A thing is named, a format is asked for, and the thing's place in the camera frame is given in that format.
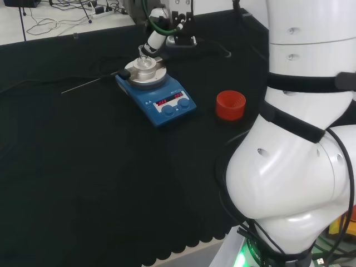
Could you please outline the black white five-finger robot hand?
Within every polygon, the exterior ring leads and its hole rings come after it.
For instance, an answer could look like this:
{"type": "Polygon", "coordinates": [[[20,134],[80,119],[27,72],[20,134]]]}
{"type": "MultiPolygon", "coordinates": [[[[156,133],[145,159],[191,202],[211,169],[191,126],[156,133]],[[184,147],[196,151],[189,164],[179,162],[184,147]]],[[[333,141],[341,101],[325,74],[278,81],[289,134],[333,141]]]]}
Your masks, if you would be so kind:
{"type": "Polygon", "coordinates": [[[151,30],[140,48],[141,53],[156,57],[165,46],[183,48],[197,45],[193,1],[158,1],[152,6],[149,1],[141,1],[141,7],[151,30]]]}

